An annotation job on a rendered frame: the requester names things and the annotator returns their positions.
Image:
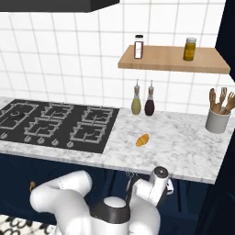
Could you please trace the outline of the black gas hob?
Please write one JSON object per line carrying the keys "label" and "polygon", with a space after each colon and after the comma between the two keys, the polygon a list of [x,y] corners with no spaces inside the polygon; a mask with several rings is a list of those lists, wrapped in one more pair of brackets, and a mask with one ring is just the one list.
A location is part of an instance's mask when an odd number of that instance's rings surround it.
{"label": "black gas hob", "polygon": [[[117,116],[113,107],[15,99],[0,109],[0,135],[6,133],[6,141],[101,153]],[[24,142],[26,136],[30,142]],[[55,139],[57,146],[51,144]]]}

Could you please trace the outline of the yellow jar with white lid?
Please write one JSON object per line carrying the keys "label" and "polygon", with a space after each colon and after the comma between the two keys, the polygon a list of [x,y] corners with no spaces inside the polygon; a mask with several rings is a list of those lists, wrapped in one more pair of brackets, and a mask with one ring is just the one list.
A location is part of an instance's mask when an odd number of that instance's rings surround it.
{"label": "yellow jar with white lid", "polygon": [[184,60],[192,61],[195,56],[196,38],[187,38],[185,42]]}

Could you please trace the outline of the navy tall cupboard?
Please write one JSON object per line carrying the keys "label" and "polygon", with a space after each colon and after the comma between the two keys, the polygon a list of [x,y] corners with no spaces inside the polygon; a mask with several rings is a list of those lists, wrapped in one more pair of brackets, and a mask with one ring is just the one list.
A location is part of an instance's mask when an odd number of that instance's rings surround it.
{"label": "navy tall cupboard", "polygon": [[[235,83],[235,0],[226,0],[216,49]],[[195,235],[235,235],[235,128],[217,180],[207,190]]]}

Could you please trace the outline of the wooden fork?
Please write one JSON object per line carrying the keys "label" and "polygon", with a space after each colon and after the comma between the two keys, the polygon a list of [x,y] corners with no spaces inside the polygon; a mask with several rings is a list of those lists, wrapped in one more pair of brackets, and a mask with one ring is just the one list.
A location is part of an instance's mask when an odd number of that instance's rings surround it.
{"label": "wooden fork", "polygon": [[221,112],[221,114],[226,115],[234,107],[234,104],[235,104],[235,93],[230,92],[228,96],[228,103],[226,104],[226,107]]}

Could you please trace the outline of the spice jar with black lid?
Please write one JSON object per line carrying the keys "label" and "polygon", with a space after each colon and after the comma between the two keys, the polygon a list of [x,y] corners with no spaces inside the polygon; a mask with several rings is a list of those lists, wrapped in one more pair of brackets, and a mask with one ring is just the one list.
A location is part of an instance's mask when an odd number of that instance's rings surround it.
{"label": "spice jar with black lid", "polygon": [[134,58],[141,59],[143,54],[143,36],[136,35],[134,43]]}

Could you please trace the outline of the navy base cupboards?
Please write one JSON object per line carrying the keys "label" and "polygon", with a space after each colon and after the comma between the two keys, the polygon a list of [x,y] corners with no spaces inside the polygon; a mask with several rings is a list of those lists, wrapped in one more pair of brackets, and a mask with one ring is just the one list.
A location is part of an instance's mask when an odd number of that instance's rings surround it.
{"label": "navy base cupboards", "polygon": [[[92,190],[85,197],[89,206],[92,207],[99,200],[109,196],[106,188],[108,169],[0,154],[0,213],[44,224],[55,224],[56,220],[52,214],[38,213],[31,207],[29,203],[30,182],[40,185],[80,170],[87,171],[93,180]],[[189,212],[199,216],[208,185],[181,181],[185,186]]]}

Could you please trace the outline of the wooden spoon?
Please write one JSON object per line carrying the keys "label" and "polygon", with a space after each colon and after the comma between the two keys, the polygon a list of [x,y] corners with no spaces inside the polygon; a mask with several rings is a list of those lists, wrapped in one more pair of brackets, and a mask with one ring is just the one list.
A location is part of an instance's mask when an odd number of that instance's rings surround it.
{"label": "wooden spoon", "polygon": [[214,88],[211,88],[209,91],[209,102],[210,102],[210,109],[214,111],[216,107],[216,93]]}

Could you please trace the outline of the yellow oil bottle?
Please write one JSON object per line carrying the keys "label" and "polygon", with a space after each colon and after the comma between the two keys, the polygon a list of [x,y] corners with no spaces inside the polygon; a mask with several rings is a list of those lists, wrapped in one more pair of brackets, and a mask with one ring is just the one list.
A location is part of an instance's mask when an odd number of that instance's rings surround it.
{"label": "yellow oil bottle", "polygon": [[140,86],[136,84],[134,86],[134,97],[131,103],[131,111],[133,115],[138,115],[141,111],[141,103],[140,103]]}

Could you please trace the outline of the dark range hood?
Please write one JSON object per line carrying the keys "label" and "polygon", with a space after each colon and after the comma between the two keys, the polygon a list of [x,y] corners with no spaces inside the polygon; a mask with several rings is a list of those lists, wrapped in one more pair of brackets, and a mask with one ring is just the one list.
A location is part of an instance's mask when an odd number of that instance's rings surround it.
{"label": "dark range hood", "polygon": [[0,0],[0,12],[90,13],[120,0]]}

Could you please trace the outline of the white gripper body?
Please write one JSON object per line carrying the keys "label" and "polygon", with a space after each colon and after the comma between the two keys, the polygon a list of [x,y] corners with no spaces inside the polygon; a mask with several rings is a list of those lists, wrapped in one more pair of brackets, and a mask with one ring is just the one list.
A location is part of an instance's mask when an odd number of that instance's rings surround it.
{"label": "white gripper body", "polygon": [[167,194],[166,195],[172,195],[173,194],[173,183],[171,179],[168,179],[168,182],[166,184]]}

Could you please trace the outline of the golden croissant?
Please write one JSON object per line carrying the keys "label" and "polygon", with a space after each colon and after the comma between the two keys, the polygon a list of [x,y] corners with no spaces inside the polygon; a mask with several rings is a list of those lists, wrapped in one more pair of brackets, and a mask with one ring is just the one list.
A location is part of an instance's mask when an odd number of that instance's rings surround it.
{"label": "golden croissant", "polygon": [[147,144],[149,141],[149,135],[148,134],[143,134],[142,136],[140,136],[137,141],[136,141],[136,146],[140,147],[143,146],[145,144]]}

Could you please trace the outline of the grey utensil pot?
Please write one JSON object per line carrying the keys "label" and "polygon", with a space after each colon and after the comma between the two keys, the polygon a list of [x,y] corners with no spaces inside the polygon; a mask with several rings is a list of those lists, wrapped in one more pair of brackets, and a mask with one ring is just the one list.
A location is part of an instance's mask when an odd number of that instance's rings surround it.
{"label": "grey utensil pot", "polygon": [[229,122],[230,112],[225,115],[217,114],[212,110],[208,111],[205,128],[209,132],[221,134],[225,131]]}

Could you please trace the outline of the wooden wall shelf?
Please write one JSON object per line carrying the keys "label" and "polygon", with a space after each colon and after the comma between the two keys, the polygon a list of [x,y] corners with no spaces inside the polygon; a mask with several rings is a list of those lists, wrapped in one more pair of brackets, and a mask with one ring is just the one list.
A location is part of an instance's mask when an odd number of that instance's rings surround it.
{"label": "wooden wall shelf", "polygon": [[196,48],[191,62],[183,60],[183,47],[144,46],[141,59],[134,58],[134,46],[129,45],[118,62],[123,69],[174,71],[190,73],[229,74],[230,67],[215,48]]}

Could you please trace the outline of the wooden slotted spatula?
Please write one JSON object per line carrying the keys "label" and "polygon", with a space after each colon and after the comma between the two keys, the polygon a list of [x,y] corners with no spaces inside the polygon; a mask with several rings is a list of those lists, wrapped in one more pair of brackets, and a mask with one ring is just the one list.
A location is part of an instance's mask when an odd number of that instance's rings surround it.
{"label": "wooden slotted spatula", "polygon": [[227,87],[221,87],[221,92],[219,97],[219,108],[220,108],[219,113],[222,110],[222,104],[226,98],[226,95],[227,95]]}

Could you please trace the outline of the dark vinegar bottle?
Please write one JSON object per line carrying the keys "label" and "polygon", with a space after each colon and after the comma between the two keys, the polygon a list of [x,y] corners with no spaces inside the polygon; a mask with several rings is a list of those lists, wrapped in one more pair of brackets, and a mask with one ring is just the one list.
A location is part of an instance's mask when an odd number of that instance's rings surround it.
{"label": "dark vinegar bottle", "polygon": [[155,109],[154,102],[153,102],[153,91],[154,91],[154,87],[150,85],[148,98],[144,107],[144,111],[147,116],[152,116],[154,113],[154,109]]}

